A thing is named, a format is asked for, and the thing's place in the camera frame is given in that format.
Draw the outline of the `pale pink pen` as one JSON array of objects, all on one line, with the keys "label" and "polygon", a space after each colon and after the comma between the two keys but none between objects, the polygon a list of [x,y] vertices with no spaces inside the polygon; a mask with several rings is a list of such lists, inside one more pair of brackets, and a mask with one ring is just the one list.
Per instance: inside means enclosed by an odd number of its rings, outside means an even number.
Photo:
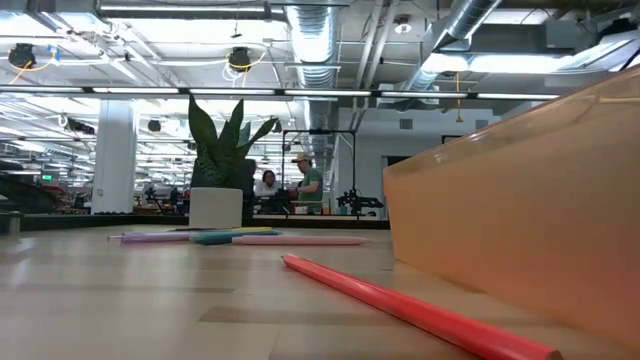
[{"label": "pale pink pen", "polygon": [[363,237],[303,235],[245,235],[232,240],[234,245],[351,246],[368,242],[369,240]]}]

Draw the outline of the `teal pen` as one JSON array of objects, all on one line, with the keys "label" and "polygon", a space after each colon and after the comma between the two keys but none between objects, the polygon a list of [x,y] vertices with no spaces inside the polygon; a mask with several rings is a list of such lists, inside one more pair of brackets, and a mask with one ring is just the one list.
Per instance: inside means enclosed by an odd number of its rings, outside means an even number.
[{"label": "teal pen", "polygon": [[242,237],[245,235],[279,235],[280,232],[276,230],[263,230],[263,231],[201,231],[195,234],[191,234],[189,241],[199,245],[222,245],[230,244],[236,237]]}]

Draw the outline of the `red pencil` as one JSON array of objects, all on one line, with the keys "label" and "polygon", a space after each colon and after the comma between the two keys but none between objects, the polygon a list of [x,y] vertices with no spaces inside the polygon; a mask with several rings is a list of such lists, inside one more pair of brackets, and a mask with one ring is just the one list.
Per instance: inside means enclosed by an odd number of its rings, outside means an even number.
[{"label": "red pencil", "polygon": [[295,255],[284,265],[383,311],[483,360],[564,360],[561,353],[485,323],[439,308]]}]

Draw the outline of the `purple pen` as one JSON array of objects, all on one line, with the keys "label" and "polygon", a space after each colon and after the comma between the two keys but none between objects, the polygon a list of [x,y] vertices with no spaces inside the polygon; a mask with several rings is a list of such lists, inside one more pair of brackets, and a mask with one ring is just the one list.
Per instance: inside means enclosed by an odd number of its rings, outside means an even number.
[{"label": "purple pen", "polygon": [[161,233],[123,233],[122,235],[110,235],[107,240],[118,241],[121,245],[146,244],[146,243],[176,243],[188,242],[189,232],[161,232]]}]

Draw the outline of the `orange translucent plastic bin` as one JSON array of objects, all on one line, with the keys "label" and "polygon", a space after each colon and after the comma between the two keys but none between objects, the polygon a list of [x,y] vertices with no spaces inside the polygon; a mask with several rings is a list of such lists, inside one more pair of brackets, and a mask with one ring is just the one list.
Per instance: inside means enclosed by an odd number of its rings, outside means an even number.
[{"label": "orange translucent plastic bin", "polygon": [[395,257],[640,352],[640,65],[387,167]]}]

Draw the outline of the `person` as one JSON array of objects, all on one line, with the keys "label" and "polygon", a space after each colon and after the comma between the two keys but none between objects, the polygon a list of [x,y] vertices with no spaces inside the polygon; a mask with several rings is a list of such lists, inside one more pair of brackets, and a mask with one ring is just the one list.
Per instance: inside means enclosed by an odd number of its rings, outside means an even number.
[{"label": "person", "polygon": [[265,170],[261,180],[255,184],[254,195],[270,197],[276,195],[281,189],[281,184],[276,180],[275,173],[272,170]]},{"label": "person", "polygon": [[303,175],[302,181],[295,189],[298,196],[297,204],[304,206],[308,215],[320,215],[323,209],[322,174],[313,166],[312,159],[307,154],[299,154],[293,163]]}]

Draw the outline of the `green snake plant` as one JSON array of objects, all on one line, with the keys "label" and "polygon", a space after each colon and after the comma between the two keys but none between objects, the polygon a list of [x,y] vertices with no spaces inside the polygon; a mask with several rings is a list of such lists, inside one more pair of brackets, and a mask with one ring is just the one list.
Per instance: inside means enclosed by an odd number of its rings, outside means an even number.
[{"label": "green snake plant", "polygon": [[277,118],[270,117],[255,133],[251,133],[251,123],[243,124],[244,100],[241,99],[218,132],[212,118],[197,104],[193,95],[189,96],[188,121],[196,146],[196,159],[213,163],[220,168],[246,159],[251,147],[279,123]]}]

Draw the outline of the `white round plant pot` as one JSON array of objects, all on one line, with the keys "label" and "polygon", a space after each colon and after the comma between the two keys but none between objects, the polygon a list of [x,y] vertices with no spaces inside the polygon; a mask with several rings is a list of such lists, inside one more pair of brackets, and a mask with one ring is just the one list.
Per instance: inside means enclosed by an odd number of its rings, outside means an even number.
[{"label": "white round plant pot", "polygon": [[243,192],[194,187],[190,192],[189,227],[226,229],[242,225]]}]

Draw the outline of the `white building column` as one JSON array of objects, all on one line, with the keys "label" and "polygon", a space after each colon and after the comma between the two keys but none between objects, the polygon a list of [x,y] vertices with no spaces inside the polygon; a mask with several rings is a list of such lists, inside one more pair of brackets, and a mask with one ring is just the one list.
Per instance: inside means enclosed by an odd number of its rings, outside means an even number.
[{"label": "white building column", "polygon": [[133,101],[100,102],[92,214],[133,210],[138,126]]}]

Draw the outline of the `black table edge rail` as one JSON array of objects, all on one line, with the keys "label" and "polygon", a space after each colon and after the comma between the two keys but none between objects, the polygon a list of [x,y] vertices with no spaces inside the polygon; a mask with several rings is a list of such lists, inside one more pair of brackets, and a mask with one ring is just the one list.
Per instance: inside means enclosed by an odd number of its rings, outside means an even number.
[{"label": "black table edge rail", "polygon": [[[125,225],[166,225],[187,228],[189,218],[185,216],[162,215],[22,215],[19,217],[20,231],[63,230],[89,227],[108,227]],[[330,219],[328,216],[303,216],[288,218],[246,218],[242,220],[244,227],[275,228],[315,228],[315,229],[362,229],[389,230],[390,223],[374,218],[355,219],[339,216]]]}]

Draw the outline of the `black metal rig frame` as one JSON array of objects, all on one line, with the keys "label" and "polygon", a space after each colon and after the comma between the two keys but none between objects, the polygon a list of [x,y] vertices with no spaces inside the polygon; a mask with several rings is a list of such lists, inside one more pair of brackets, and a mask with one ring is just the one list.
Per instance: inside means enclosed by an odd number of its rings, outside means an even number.
[{"label": "black metal rig frame", "polygon": [[[329,168],[330,170],[329,175],[324,174],[324,171],[325,171],[324,165],[327,163],[327,157],[324,155],[324,151],[328,148],[329,145],[332,145],[333,149],[336,149],[338,140],[342,139],[344,134],[350,135],[352,139],[351,142],[349,142],[348,140],[344,140],[344,143],[351,150],[351,188],[350,188],[351,190],[351,189],[356,189],[356,174],[355,174],[356,134],[354,131],[328,130],[328,129],[285,130],[282,135],[282,141],[281,141],[282,156],[285,156],[285,154],[290,151],[289,147],[292,145],[296,145],[298,141],[300,142],[300,146],[304,144],[303,140],[299,140],[300,136],[306,138],[311,143],[313,153],[307,153],[307,152],[298,153],[294,158],[291,159],[291,162],[293,163],[293,160],[299,154],[307,154],[312,159],[313,166],[322,174],[323,180],[324,180],[323,200],[322,200],[323,209],[320,215],[324,213],[325,206],[328,206],[328,209],[331,209],[330,204],[324,202],[324,187],[326,184],[329,183],[331,179],[334,178],[335,171],[336,171],[336,167],[333,167],[333,168]],[[306,213],[306,208],[304,206],[300,206],[297,204],[298,196],[295,189],[299,183],[294,183],[290,188],[288,188],[288,191],[292,192],[295,195],[295,198],[291,200],[291,203],[293,204],[293,209],[296,214],[308,215]]]}]

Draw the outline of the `long ceiling light rail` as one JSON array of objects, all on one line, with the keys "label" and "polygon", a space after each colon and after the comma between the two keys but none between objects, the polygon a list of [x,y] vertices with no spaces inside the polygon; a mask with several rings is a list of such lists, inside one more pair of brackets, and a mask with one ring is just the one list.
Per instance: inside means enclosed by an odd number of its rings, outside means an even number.
[{"label": "long ceiling light rail", "polygon": [[184,87],[74,87],[74,86],[25,86],[0,85],[0,93],[75,95],[122,95],[132,97],[155,96],[217,96],[217,97],[302,97],[315,98],[384,98],[384,99],[465,99],[465,100],[521,100],[542,101],[558,98],[557,94],[491,93],[491,92],[440,92],[393,90],[338,90],[338,89],[282,89],[282,88],[184,88]]}]

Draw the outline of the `silver ribbed ventilation duct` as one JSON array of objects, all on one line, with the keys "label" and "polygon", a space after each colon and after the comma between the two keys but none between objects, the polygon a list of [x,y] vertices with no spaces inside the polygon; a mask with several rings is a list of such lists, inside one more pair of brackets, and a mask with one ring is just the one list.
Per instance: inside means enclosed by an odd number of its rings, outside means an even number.
[{"label": "silver ribbed ventilation duct", "polygon": [[299,64],[297,75],[303,88],[333,88],[337,70],[331,64],[337,59],[338,11],[328,6],[287,6],[290,40],[294,59]]}]

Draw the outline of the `silver smooth ventilation duct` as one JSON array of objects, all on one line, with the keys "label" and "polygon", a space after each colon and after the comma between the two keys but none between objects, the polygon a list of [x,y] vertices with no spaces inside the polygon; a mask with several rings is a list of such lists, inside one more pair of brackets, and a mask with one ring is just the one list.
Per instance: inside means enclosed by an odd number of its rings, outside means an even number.
[{"label": "silver smooth ventilation duct", "polygon": [[442,70],[424,69],[427,61],[442,47],[463,41],[470,42],[472,35],[502,0],[454,0],[449,14],[429,25],[421,42],[422,63],[403,86],[405,91],[426,91]]}]

